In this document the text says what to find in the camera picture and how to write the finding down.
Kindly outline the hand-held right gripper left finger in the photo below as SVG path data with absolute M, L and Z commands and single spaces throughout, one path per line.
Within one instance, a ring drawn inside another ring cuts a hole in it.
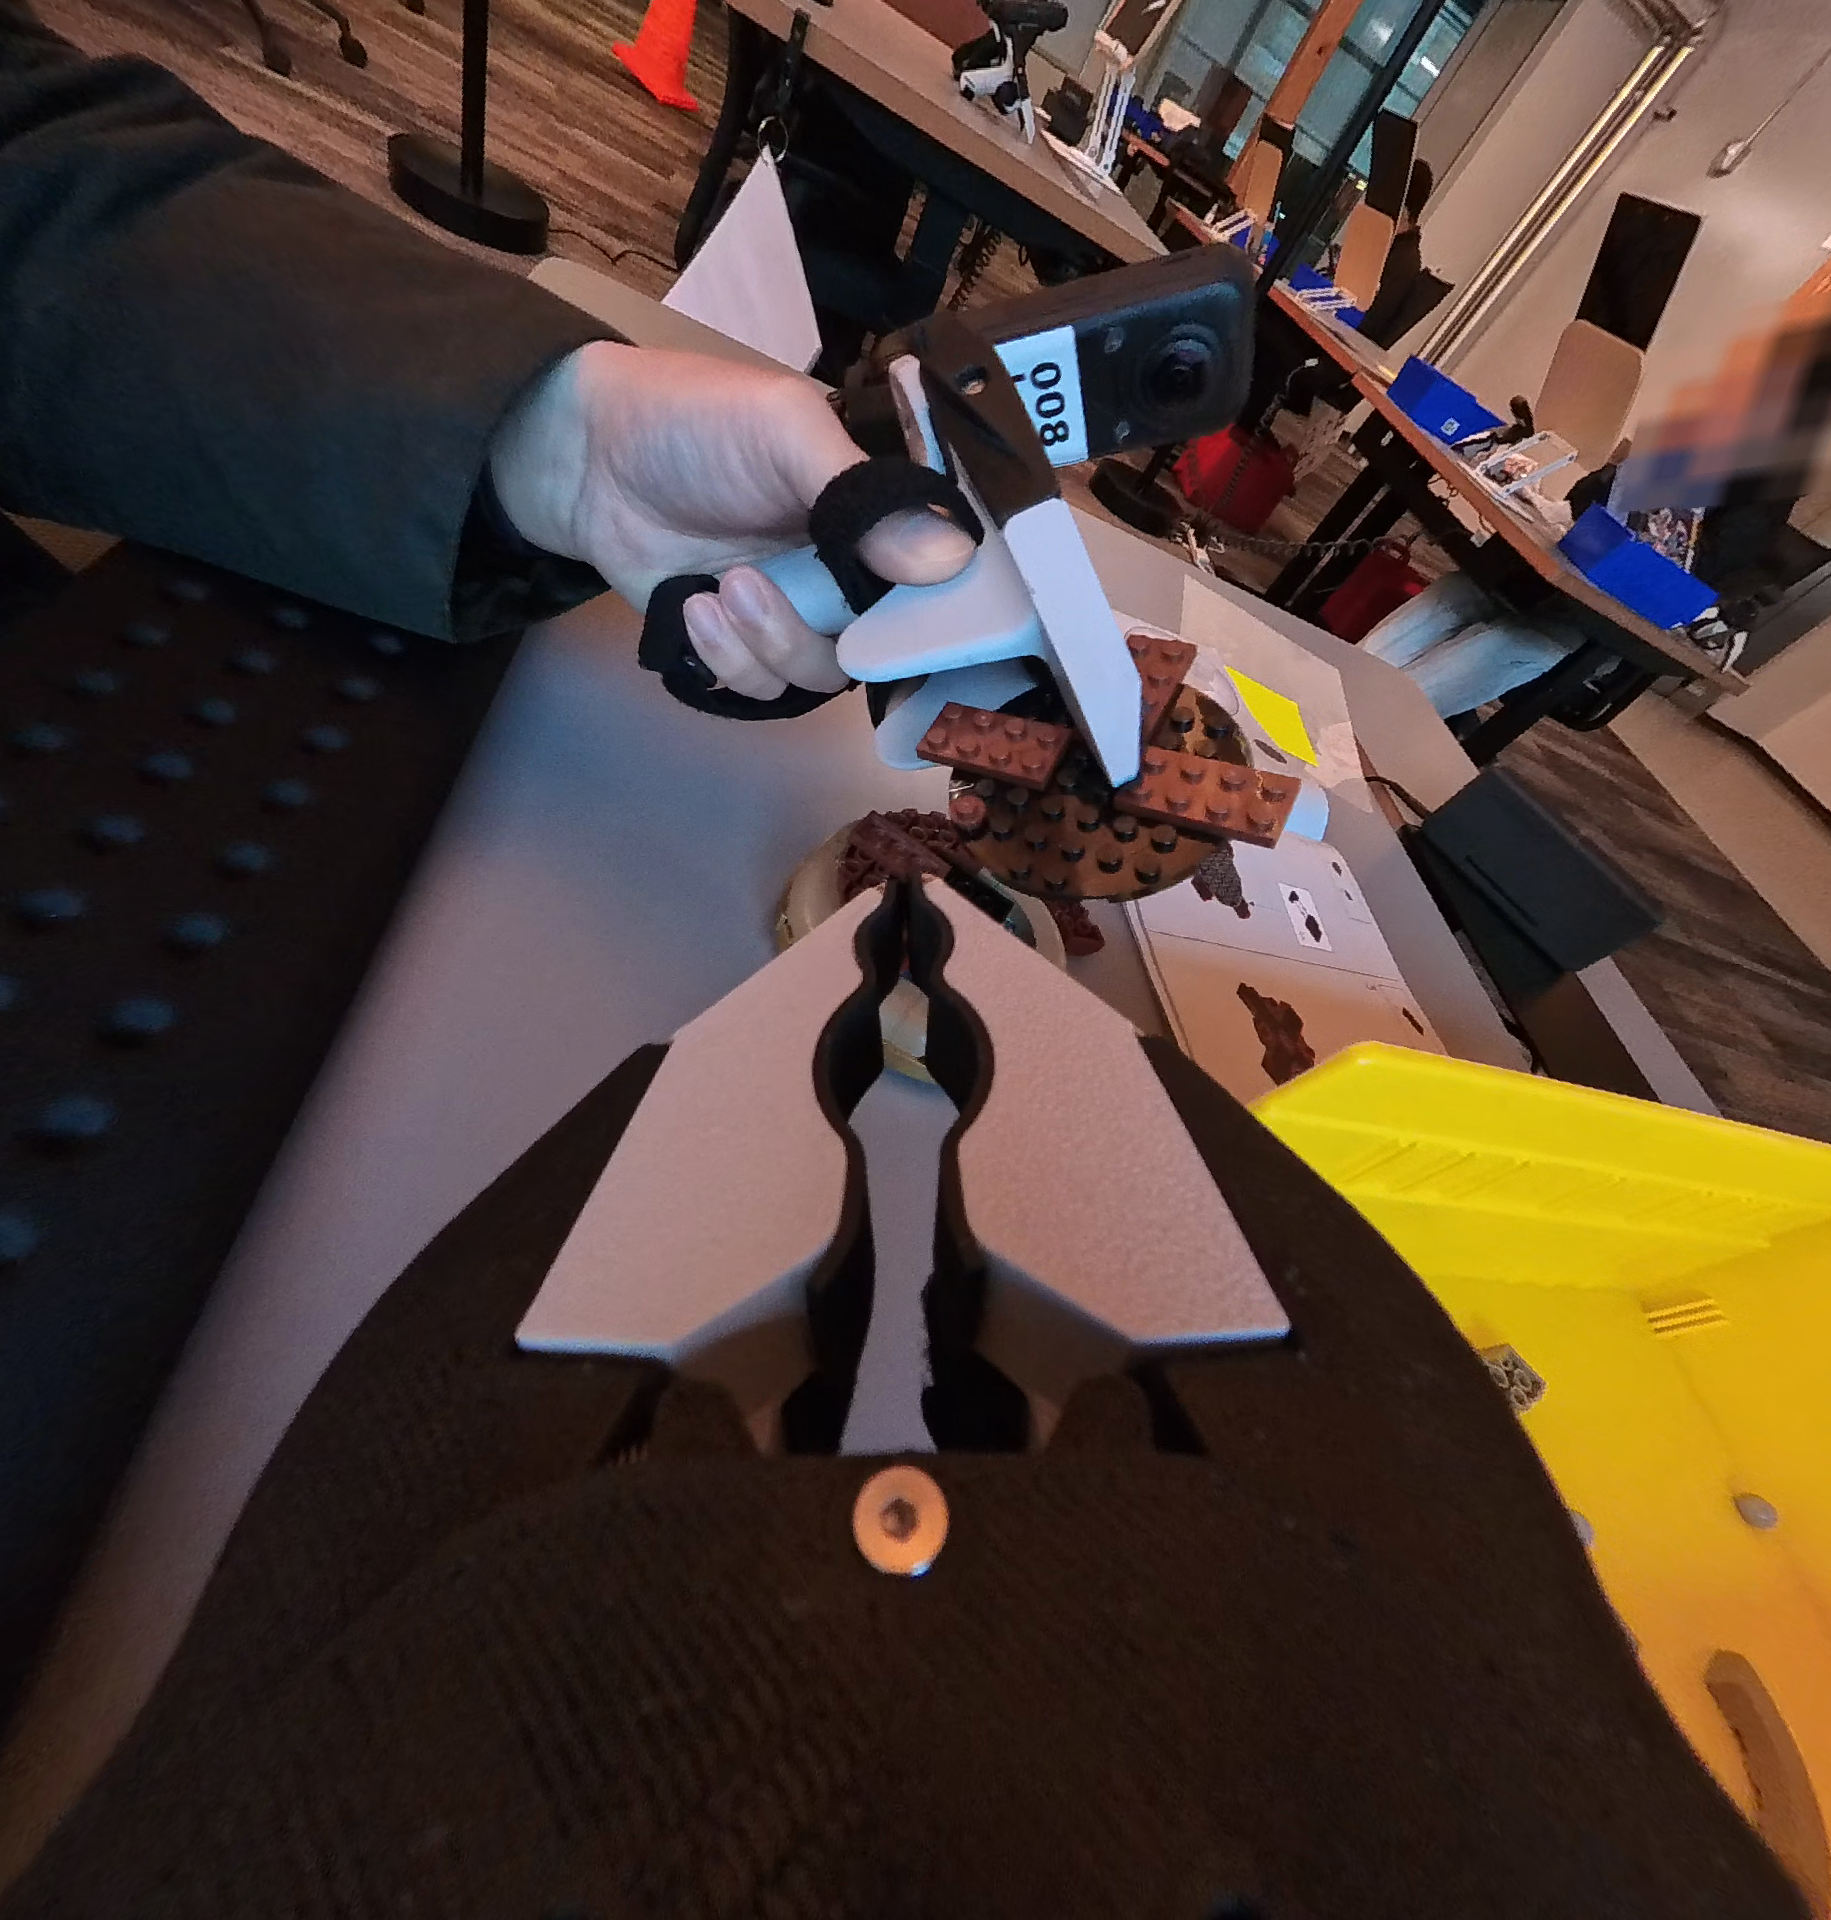
M 914 886 L 832 922 L 643 1049 L 648 1078 L 520 1323 L 539 1356 L 659 1364 L 725 1390 L 788 1453 L 836 1453 L 876 1292 L 865 1149 L 880 1009 Z

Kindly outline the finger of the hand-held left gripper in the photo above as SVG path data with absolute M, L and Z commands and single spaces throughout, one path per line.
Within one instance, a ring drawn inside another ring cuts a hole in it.
M 1047 667 L 1114 790 L 1144 774 L 1144 673 L 1094 571 L 1072 509 L 1054 497 L 1001 525 L 1042 628 Z
M 1000 710 L 1012 702 L 1010 681 L 883 681 L 870 687 L 876 746 L 885 766 L 919 772 L 925 760 L 920 740 L 937 722 L 946 706 Z

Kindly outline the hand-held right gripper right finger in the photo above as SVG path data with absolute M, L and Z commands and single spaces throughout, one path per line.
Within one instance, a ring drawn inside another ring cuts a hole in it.
M 955 1110 L 922 1292 L 942 1451 L 1024 1453 L 1085 1381 L 1288 1335 L 1130 1021 L 937 882 L 908 886 L 908 974 Z

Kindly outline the tan brick pot base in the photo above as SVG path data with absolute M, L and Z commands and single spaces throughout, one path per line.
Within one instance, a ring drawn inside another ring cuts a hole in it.
M 1103 947 L 1103 934 L 1082 902 L 1020 896 L 980 864 L 977 846 L 953 815 L 899 809 L 874 811 L 840 825 L 799 864 L 776 906 L 776 952 L 896 877 L 944 882 L 1059 972 L 1069 969 L 1072 956 L 1090 956 Z

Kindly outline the round brown brick plate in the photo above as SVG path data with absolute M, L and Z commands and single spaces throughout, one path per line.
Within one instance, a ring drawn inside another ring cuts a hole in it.
M 1000 710 L 946 706 L 919 755 L 953 778 L 953 820 L 984 869 L 1040 900 L 1144 900 L 1235 844 L 1277 846 L 1302 783 L 1261 757 L 1235 712 L 1191 685 L 1197 650 L 1130 628 L 1144 673 L 1144 774 L 1114 790 L 1048 678 L 1003 661 L 926 681 L 1010 681 Z

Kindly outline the yellow plastic bin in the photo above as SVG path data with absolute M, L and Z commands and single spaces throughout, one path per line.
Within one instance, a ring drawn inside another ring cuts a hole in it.
M 1703 1678 L 1740 1650 L 1831 1839 L 1831 1146 L 1384 1045 L 1253 1110 L 1548 1381 L 1519 1422 L 1653 1686 L 1753 1818 Z

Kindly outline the person's left forearm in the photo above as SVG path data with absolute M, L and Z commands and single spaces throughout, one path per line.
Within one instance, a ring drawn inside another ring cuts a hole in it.
M 609 589 L 495 429 L 593 317 L 0 4 L 0 509 L 476 642 Z

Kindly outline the person's left hand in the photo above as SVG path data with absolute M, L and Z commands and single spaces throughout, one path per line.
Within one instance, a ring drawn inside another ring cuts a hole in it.
M 684 605 L 693 654 L 714 685 L 773 703 L 848 687 L 835 639 L 760 562 L 806 545 L 816 501 L 860 464 L 804 375 L 595 344 L 520 399 L 488 472 L 516 535 L 638 610 L 665 581 L 717 580 Z

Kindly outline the red storage bin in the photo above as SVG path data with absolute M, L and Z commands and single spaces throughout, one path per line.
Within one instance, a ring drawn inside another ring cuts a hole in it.
M 1240 425 L 1187 441 L 1173 477 L 1191 509 L 1240 535 L 1261 535 L 1296 492 L 1296 462 L 1284 444 Z
M 1414 540 L 1377 540 L 1325 596 L 1316 621 L 1330 634 L 1360 643 L 1427 587 L 1429 581 L 1414 566 Z

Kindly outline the yellow sticky note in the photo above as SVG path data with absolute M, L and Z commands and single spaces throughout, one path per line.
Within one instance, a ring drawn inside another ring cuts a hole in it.
M 1279 755 L 1299 766 L 1314 767 L 1322 764 L 1316 738 L 1311 733 L 1306 714 L 1293 697 L 1240 669 L 1227 667 L 1223 673 L 1237 695 L 1237 706 Z

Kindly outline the grey table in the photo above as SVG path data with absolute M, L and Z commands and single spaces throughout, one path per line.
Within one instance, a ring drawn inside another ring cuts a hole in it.
M 1094 253 L 1118 267 L 1167 247 L 1119 192 L 1099 198 L 1074 180 L 1047 135 L 1026 142 L 1005 121 L 965 103 L 939 39 L 882 2 L 727 2 L 729 51 L 714 137 L 678 229 L 691 253 L 721 206 L 739 151 L 766 114 L 790 119 L 803 88 L 848 90 L 870 144 L 959 222 L 978 220 L 1032 251 Z

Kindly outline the instruction booklet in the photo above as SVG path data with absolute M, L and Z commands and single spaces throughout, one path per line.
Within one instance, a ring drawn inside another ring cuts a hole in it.
M 1217 695 L 1261 757 L 1305 787 L 1272 850 L 1235 844 L 1207 877 L 1126 910 L 1179 1051 L 1240 1099 L 1258 1099 L 1353 1045 L 1443 1054 L 1411 996 L 1336 824 L 1368 811 L 1358 735 L 1341 673 L 1202 580 L 1181 589 L 1177 633 L 1197 650 L 1191 685 Z M 1322 764 L 1279 755 L 1237 706 L 1234 667 L 1293 697 Z

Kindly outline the blue storage bin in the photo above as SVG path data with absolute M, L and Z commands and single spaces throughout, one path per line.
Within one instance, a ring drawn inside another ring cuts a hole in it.
M 1714 587 L 1638 540 L 1603 506 L 1574 520 L 1555 552 L 1594 587 L 1655 628 L 1689 628 L 1720 605 Z
M 1388 399 L 1421 432 L 1447 446 L 1491 435 L 1505 425 L 1474 393 L 1420 357 L 1407 359 L 1388 386 Z

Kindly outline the white paper sheet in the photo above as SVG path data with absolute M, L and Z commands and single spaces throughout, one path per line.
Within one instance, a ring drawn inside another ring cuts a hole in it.
M 748 178 L 663 296 L 663 307 L 799 374 L 823 339 L 790 223 L 778 168 L 760 152 Z

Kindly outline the pile of small brown bricks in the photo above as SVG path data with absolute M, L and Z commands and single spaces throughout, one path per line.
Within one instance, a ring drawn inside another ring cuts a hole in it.
M 1517 1414 L 1524 1416 L 1548 1396 L 1548 1381 L 1513 1345 L 1480 1347 L 1477 1355 Z M 1740 1490 L 1730 1500 L 1748 1529 L 1774 1530 L 1782 1522 L 1777 1507 L 1759 1491 Z

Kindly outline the long wooden table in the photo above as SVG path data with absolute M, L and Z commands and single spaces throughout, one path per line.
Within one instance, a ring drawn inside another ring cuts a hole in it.
M 1425 423 L 1407 414 L 1360 339 L 1316 316 L 1288 285 L 1266 296 L 1273 330 L 1291 328 L 1305 359 L 1346 375 L 1366 423 L 1353 435 L 1360 475 L 1339 496 L 1311 540 L 1280 542 L 1258 536 L 1225 538 L 1230 546 L 1280 553 L 1284 566 L 1266 601 L 1313 618 L 1331 605 L 1344 565 L 1384 540 L 1405 517 L 1451 557 L 1458 572 L 1515 615 L 1553 611 L 1579 634 L 1573 658 L 1531 685 L 1491 703 L 1489 716 L 1464 727 L 1467 755 L 1486 766 L 1547 719 L 1573 721 L 1582 699 L 1609 685 L 1638 695 L 1660 680 L 1704 685 L 1715 699 L 1745 690 L 1740 671 L 1697 647 L 1683 626 L 1650 620 L 1594 584 L 1560 540 L 1503 496 Z

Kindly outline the black power box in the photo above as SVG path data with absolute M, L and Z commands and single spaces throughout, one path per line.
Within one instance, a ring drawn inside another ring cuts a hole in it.
M 1665 912 L 1622 869 L 1496 766 L 1402 839 L 1509 1004 L 1547 994 L 1665 924 Z

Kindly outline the orange traffic cone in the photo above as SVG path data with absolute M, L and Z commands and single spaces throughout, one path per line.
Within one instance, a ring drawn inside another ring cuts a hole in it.
M 643 7 L 635 39 L 611 43 L 613 59 L 648 96 L 691 114 L 700 110 L 687 85 L 698 16 L 696 0 L 654 0 Z

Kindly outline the black pole stand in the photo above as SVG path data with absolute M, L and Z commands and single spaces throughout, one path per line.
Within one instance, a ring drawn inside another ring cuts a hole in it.
M 491 4 L 462 4 L 459 139 L 398 134 L 389 139 L 389 185 L 434 226 L 498 253 L 541 257 L 552 210 L 526 180 L 488 160 Z

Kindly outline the tan arch brick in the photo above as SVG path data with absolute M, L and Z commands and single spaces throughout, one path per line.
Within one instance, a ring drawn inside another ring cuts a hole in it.
M 1768 1683 L 1740 1650 L 1714 1650 L 1704 1686 L 1743 1758 L 1755 1813 L 1814 1919 L 1831 1916 L 1831 1839 L 1802 1750 Z

